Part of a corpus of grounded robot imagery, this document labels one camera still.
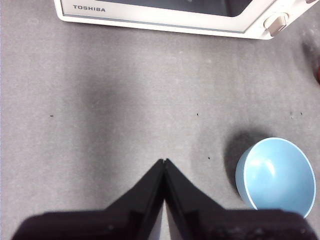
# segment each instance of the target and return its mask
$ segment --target toaster oven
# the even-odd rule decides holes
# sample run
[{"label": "toaster oven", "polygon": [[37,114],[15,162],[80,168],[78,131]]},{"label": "toaster oven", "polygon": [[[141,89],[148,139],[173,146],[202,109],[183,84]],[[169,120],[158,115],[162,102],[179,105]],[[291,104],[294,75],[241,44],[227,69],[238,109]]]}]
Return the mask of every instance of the toaster oven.
[{"label": "toaster oven", "polygon": [[54,0],[67,22],[271,39],[319,0]]}]

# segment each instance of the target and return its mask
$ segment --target gray floor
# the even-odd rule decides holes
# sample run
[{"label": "gray floor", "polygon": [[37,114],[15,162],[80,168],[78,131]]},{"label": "gray floor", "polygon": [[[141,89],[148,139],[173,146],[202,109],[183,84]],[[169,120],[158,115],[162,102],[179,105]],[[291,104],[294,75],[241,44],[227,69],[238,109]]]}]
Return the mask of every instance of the gray floor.
[{"label": "gray floor", "polygon": [[[269,136],[296,143],[319,180],[319,12],[265,41],[67,23],[52,0],[1,1],[1,239],[30,215],[106,207],[159,158],[245,208],[235,164]],[[153,236],[178,239],[163,215]]]}]

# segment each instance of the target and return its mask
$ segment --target bowl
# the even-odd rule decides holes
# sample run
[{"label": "bowl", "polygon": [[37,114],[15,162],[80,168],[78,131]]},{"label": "bowl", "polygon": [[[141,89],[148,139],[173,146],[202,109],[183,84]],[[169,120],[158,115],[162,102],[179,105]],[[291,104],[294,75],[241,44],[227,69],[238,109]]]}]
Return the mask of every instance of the bowl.
[{"label": "bowl", "polygon": [[314,171],[306,155],[292,142],[263,139],[241,156],[235,171],[241,198],[250,207],[309,214],[316,198]]}]

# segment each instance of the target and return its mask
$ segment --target oven window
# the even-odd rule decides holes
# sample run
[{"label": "oven window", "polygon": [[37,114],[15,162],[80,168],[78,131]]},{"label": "oven window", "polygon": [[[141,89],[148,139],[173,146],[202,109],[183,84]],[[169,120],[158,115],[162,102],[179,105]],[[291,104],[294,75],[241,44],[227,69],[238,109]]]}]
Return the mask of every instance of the oven window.
[{"label": "oven window", "polygon": [[171,9],[192,13],[235,17],[253,0],[97,0],[119,4]]}]

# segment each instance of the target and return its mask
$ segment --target oven knob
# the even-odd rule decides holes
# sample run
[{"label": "oven knob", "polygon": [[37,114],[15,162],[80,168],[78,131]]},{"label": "oven knob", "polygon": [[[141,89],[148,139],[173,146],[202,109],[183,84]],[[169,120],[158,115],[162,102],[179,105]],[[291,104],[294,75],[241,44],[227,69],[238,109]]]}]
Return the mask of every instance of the oven knob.
[{"label": "oven knob", "polygon": [[288,24],[288,14],[278,13],[270,16],[264,21],[264,27],[268,29],[271,37],[276,36],[281,32]]}]

